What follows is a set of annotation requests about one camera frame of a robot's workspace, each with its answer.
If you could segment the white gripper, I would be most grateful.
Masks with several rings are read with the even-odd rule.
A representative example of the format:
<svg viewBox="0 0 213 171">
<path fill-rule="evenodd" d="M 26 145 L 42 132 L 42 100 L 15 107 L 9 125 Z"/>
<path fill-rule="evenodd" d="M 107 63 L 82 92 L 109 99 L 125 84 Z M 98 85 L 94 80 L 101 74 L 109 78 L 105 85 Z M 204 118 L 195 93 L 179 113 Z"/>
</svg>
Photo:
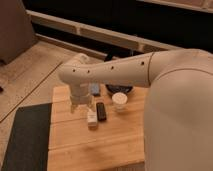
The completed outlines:
<svg viewBox="0 0 213 171">
<path fill-rule="evenodd" d="M 87 105 L 87 108 L 93 110 L 92 96 L 88 84 L 70 85 L 70 99 L 73 105 Z M 70 112 L 74 113 L 76 106 L 71 105 Z"/>
</svg>

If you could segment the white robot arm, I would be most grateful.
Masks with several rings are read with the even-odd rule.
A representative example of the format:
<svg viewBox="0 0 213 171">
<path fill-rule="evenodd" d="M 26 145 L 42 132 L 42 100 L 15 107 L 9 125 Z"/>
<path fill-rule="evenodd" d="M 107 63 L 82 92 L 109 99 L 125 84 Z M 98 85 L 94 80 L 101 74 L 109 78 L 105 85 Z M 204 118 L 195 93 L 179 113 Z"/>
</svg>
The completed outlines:
<svg viewBox="0 0 213 171">
<path fill-rule="evenodd" d="M 59 78 L 75 105 L 89 101 L 90 83 L 146 87 L 145 170 L 213 171 L 213 53 L 177 49 L 97 64 L 80 53 Z"/>
</svg>

